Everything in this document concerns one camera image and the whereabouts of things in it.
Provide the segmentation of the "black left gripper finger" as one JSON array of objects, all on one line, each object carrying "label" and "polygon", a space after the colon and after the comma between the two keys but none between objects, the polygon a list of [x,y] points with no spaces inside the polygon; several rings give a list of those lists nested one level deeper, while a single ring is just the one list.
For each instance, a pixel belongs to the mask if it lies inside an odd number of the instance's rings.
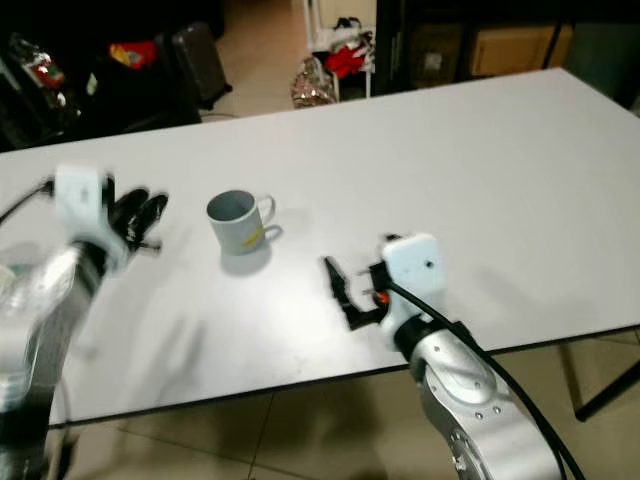
[{"label": "black left gripper finger", "polygon": [[145,188],[129,189],[111,204],[111,225],[128,227],[145,205]]},{"label": "black left gripper finger", "polygon": [[140,210],[138,210],[138,248],[140,250],[159,251],[163,247],[160,243],[148,243],[146,237],[151,229],[159,223],[168,201],[168,193],[159,193],[159,195],[148,197],[142,202]]}]

